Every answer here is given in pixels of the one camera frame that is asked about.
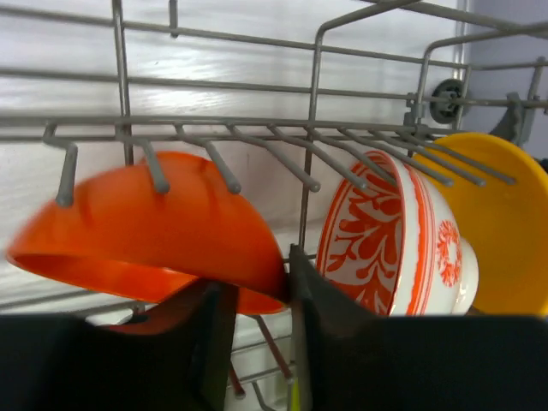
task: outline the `yellow bowl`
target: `yellow bowl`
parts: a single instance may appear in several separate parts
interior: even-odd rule
[[[508,185],[429,150],[483,177],[487,184],[478,187],[420,155],[414,157],[455,181],[448,188],[431,179],[476,252],[479,287],[474,307],[484,313],[548,314],[548,175],[522,149],[489,134],[453,134],[436,143],[516,179]]]

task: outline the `white bowl with orange pattern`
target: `white bowl with orange pattern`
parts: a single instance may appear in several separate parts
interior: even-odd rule
[[[443,196],[389,154],[366,155],[397,187],[363,163],[352,167],[367,188],[339,185],[319,243],[319,273],[379,315],[466,313],[478,263]]]

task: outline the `wire rack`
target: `wire rack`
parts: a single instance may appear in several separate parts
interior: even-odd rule
[[[116,50],[116,75],[99,74],[74,74],[69,72],[36,70],[28,68],[0,68],[0,76],[28,78],[28,79],[47,79],[47,80],[81,80],[101,83],[117,83],[120,97],[120,115],[119,116],[11,116],[0,113],[0,130],[3,128],[41,128],[41,135],[22,135],[17,133],[10,135],[3,133],[0,136],[0,143],[24,142],[24,143],[43,143],[47,146],[53,146],[63,149],[66,152],[63,164],[61,181],[59,183],[57,203],[63,207],[70,207],[73,203],[74,176],[78,159],[79,142],[89,141],[113,141],[123,145],[124,159],[126,165],[134,163],[134,146],[143,149],[150,173],[156,190],[165,194],[170,190],[170,182],[165,178],[164,173],[156,158],[152,148],[154,141],[181,141],[186,144],[202,147],[206,150],[211,160],[217,166],[220,174],[226,182],[228,190],[233,194],[238,194],[241,190],[241,184],[230,170],[229,166],[223,161],[223,156],[215,147],[217,141],[240,141],[248,145],[258,146],[267,150],[283,166],[285,166],[297,179],[302,182],[301,196],[301,215],[299,224],[299,245],[304,247],[307,232],[307,207],[308,195],[310,192],[317,192],[321,189],[321,182],[311,177],[311,166],[313,157],[317,157],[343,178],[348,179],[357,188],[364,188],[366,182],[352,174],[348,168],[337,162],[326,151],[322,150],[315,142],[321,142],[327,146],[333,146],[354,156],[357,160],[367,164],[386,181],[394,183],[392,175],[380,169],[373,164],[371,160],[363,155],[363,151],[356,149],[355,145],[349,142],[359,143],[364,147],[372,147],[385,150],[404,163],[420,170],[431,178],[450,186],[453,181],[443,173],[431,170],[426,166],[419,164],[413,159],[413,153],[417,152],[428,157],[432,161],[442,165],[445,169],[452,171],[461,178],[469,180],[471,183],[482,186],[485,180],[474,173],[465,171],[451,162],[438,158],[433,152],[440,151],[459,161],[473,166],[477,171],[487,173],[508,184],[515,180],[501,170],[493,170],[483,164],[466,158],[458,152],[453,152],[447,148],[435,144],[435,139],[445,134],[452,134],[461,128],[462,114],[466,106],[501,106],[510,107],[513,103],[508,99],[481,99],[467,98],[468,84],[470,75],[474,70],[505,70],[505,69],[530,69],[534,68],[534,76],[529,89],[527,99],[519,101],[524,110],[535,111],[536,109],[548,110],[548,101],[540,99],[537,95],[539,86],[539,77],[546,61],[540,58],[534,62],[512,63],[500,65],[474,65],[466,63],[450,63],[432,60],[432,53],[440,47],[464,45],[475,41],[488,39],[500,39],[516,35],[527,35],[541,39],[548,39],[548,22],[542,22],[527,26],[517,25],[508,21],[500,21],[491,17],[475,15],[466,11],[449,9],[434,4],[420,3],[417,0],[393,0],[393,1],[370,1],[374,3],[364,9],[357,10],[330,20],[322,24],[313,43],[304,43],[298,41],[288,41],[281,39],[272,39],[264,37],[254,37],[233,33],[221,33],[199,29],[180,27],[177,20],[178,4],[177,0],[169,0],[166,5],[166,15],[169,17],[169,25],[151,24],[138,21],[128,21],[123,17],[122,1],[112,0],[112,18],[99,18],[88,15],[65,14],[59,12],[43,11],[39,9],[24,9],[11,6],[0,6],[0,15],[6,15],[18,19],[31,19],[40,21],[52,21],[65,24],[87,25],[94,27],[110,27],[114,32]],[[388,53],[355,50],[342,47],[333,47],[323,45],[324,37],[328,31],[350,24],[352,22],[366,19],[375,15],[390,12],[393,9],[406,9],[416,13],[435,16],[459,21],[462,23],[489,27],[493,30],[478,34],[466,34],[450,39],[442,39],[431,43],[422,58],[406,57]],[[272,86],[266,84],[254,84],[243,82],[211,81],[211,80],[180,80],[180,79],[158,79],[152,77],[138,77],[128,75],[128,63],[126,56],[125,32],[138,31],[157,33],[158,35],[169,35],[172,38],[179,36],[189,36],[202,39],[214,39],[227,42],[239,42],[253,45],[266,45],[272,47],[283,47],[290,49],[306,50],[313,52],[313,70],[311,75],[310,87],[299,86]],[[386,93],[386,92],[358,92],[348,90],[336,90],[319,87],[319,77],[321,74],[322,56],[324,53],[332,53],[354,57],[368,57],[375,59],[384,59],[394,62],[402,62],[414,65],[420,65],[420,76],[417,81],[417,88],[407,94]],[[433,97],[425,93],[426,78],[428,69],[431,66],[446,67],[454,69],[462,78],[464,90],[461,97]],[[306,119],[285,119],[285,118],[252,118],[252,117],[228,117],[228,116],[132,116],[131,102],[129,98],[129,88],[131,85],[148,86],[172,86],[182,88],[199,89],[222,89],[222,90],[244,90],[256,92],[285,92],[299,93],[309,95],[308,118]],[[410,109],[406,115],[403,124],[382,124],[369,122],[334,122],[317,120],[317,106],[320,95],[342,96],[352,98],[378,98],[405,101]],[[457,104],[458,111],[456,119],[451,128],[433,128],[423,124],[425,115],[425,103],[444,103]],[[63,135],[57,136],[57,129],[64,126],[108,126],[111,128],[110,135]],[[139,134],[134,135],[133,128],[142,125],[168,125],[172,127],[171,134]],[[212,133],[211,126],[217,126],[222,129],[222,133]],[[254,126],[254,129],[261,128],[262,133],[249,133],[247,126]],[[271,144],[272,141],[282,141],[293,146],[305,148],[304,166],[295,163],[287,157],[278,146]],[[91,294],[91,291],[75,291],[74,296]],[[39,299],[45,302],[52,301],[56,297],[46,297]],[[98,313],[105,313],[122,308],[132,308],[137,313],[144,309],[144,305],[133,301],[122,302],[115,306],[96,307],[93,309],[81,310],[77,312],[80,316],[89,316]],[[235,349],[234,354],[245,352],[262,346],[267,346],[276,360],[277,367],[264,370],[252,375],[236,376],[232,368],[230,373],[230,384],[237,397],[245,395],[242,387],[244,384],[252,384],[257,396],[259,405],[264,410],[272,410],[265,401],[260,392],[257,382],[262,378],[267,378],[280,372],[288,385],[287,408],[291,409],[291,392],[293,384],[293,374],[291,367],[293,363],[287,362],[277,347],[275,339],[272,337],[261,317],[254,317],[257,322],[264,341]]]

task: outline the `rack wheel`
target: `rack wheel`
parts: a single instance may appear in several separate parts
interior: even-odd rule
[[[438,86],[432,92],[433,97],[446,97],[446,98],[460,98],[462,97],[462,91],[464,89],[464,83],[456,79],[447,79],[438,84]],[[450,124],[456,119],[456,112],[459,109],[458,104],[440,103],[432,101],[430,103],[430,114],[432,118],[440,124]],[[463,114],[468,112],[468,107],[464,107]]]

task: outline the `orange floral pattern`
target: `orange floral pattern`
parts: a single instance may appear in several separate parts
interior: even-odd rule
[[[447,287],[453,287],[461,279],[462,249],[458,229],[452,221],[444,220],[440,224],[436,249],[442,281]]]
[[[372,160],[390,171],[382,157]],[[388,314],[402,249],[402,201],[397,188],[368,168],[356,174],[367,188],[353,188],[342,201],[324,275],[363,307]]]

